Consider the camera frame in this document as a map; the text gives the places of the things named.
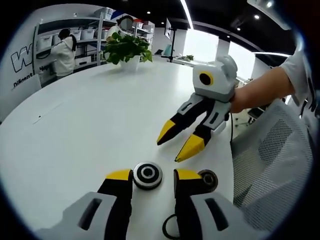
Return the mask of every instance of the green leaves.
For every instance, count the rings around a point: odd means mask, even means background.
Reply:
[[[150,61],[152,62],[152,53],[149,50],[146,50],[142,53],[142,62]]]
[[[105,53],[110,53],[107,62],[117,65],[120,61],[128,62],[134,56],[142,56],[142,62],[152,62],[152,53],[148,50],[149,43],[131,35],[121,36],[117,32],[112,34],[113,40],[109,41]]]

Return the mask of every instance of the mesh chair back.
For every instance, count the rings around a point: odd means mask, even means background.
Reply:
[[[281,100],[232,142],[233,204],[255,229],[273,231],[304,189],[313,162],[307,128]]]

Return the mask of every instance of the white storage bin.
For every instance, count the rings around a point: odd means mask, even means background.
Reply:
[[[42,49],[51,47],[52,38],[53,38],[53,35],[40,37],[40,39],[37,42],[37,50],[40,51]]]
[[[81,39],[82,39],[82,40],[93,39],[93,38],[94,38],[94,34],[95,34],[95,30],[94,30],[94,29],[85,29],[85,30],[82,30]]]
[[[53,35],[53,39],[52,39],[52,40],[53,40],[53,44],[54,44],[54,45],[60,43],[60,41],[61,41],[58,36],[59,36],[59,33]]]
[[[73,30],[70,31],[70,34],[72,34],[75,37],[75,39],[79,41],[81,39],[81,32],[81,30]]]
[[[153,25],[143,25],[143,29],[148,31],[149,33],[153,34],[155,31],[155,26]]]
[[[76,66],[81,66],[84,64],[88,64],[91,63],[91,56],[85,56],[85,57],[81,57],[81,58],[76,58],[75,60],[75,65]]]
[[[142,27],[144,26],[143,22],[137,21],[136,25],[138,26],[138,29],[142,29]]]
[[[92,15],[92,17],[100,18],[100,14],[102,13],[102,17],[104,20],[111,20],[112,14],[115,12],[115,10],[109,8],[109,7],[103,7],[97,11],[95,11]]]
[[[108,34],[108,30],[102,30],[101,39],[106,39]]]

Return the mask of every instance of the desk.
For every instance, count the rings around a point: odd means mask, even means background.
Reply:
[[[192,73],[165,62],[140,63],[133,74],[101,65],[64,77],[20,104],[0,126],[0,176],[27,226],[53,226],[65,208],[97,191],[106,174],[145,161],[162,168],[163,180],[152,191],[134,186],[127,239],[166,239],[162,224],[174,213],[175,168],[213,170],[216,191],[232,201],[228,129],[182,163],[174,159],[201,119],[156,144],[164,123],[194,91]]]
[[[200,64],[200,63],[197,63],[197,62],[195,62],[195,61],[185,61],[185,60],[176,59],[176,58],[172,59],[172,62],[173,62],[174,64],[185,65],[185,66],[189,66],[189,67],[192,67],[192,68],[193,68],[194,66]]]

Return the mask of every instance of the white flower pot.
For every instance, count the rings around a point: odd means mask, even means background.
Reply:
[[[120,61],[121,68],[126,72],[136,72],[140,62],[140,55],[130,58],[128,62]]]

